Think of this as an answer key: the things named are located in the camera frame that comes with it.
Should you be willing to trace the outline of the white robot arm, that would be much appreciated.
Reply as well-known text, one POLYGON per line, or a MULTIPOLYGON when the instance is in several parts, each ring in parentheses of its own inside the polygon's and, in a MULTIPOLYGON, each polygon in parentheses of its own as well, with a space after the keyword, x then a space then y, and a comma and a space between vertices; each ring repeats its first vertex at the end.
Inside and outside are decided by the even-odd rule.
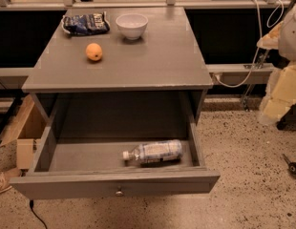
POLYGON ((279 35, 279 55, 296 61, 296 4, 286 14, 279 35))

